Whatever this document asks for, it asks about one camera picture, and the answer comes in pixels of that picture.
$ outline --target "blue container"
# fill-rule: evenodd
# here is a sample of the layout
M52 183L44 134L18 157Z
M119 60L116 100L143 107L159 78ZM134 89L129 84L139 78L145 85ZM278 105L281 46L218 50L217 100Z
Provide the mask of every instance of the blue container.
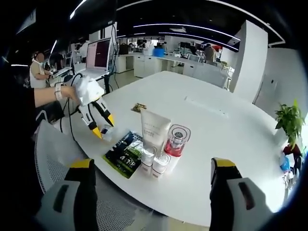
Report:
M156 56L156 57L163 57L164 56L164 49L162 48L154 48L153 50L153 56Z

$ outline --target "wristband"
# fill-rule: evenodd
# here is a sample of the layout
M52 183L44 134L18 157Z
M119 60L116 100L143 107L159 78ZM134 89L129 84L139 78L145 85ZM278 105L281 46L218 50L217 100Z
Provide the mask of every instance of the wristband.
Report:
M61 94L61 83L56 83L55 84L55 90L54 90L54 94L56 96L57 101L61 100L62 94Z

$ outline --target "floor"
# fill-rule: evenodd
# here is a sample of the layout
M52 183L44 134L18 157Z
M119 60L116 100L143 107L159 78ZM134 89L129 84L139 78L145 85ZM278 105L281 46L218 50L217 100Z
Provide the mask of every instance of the floor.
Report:
M174 72L177 73L183 73L183 67L177 66L175 67ZM139 77L134 76L134 70L131 71L126 71L121 74L116 74L110 76L110 90L116 90L118 89L117 84L119 87L123 87L127 84L130 84L132 82L138 81ZM168 223L169 223L169 230L170 231L208 231L208 227L203 227L203 226L198 226L198 225L192 225L189 223L183 223L182 221L173 219L173 218L168 218Z

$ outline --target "computer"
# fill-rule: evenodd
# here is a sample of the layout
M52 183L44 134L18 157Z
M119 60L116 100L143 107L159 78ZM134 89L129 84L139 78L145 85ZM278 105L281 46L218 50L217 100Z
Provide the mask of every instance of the computer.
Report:
M88 45L86 70L108 71L110 38L104 38Z

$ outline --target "white tube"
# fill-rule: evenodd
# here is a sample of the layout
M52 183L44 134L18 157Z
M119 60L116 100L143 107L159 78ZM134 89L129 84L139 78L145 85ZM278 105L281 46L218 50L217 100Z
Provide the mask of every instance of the white tube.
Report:
M160 154L171 125L171 120L141 109L141 123L144 148L153 147L155 150L154 154Z

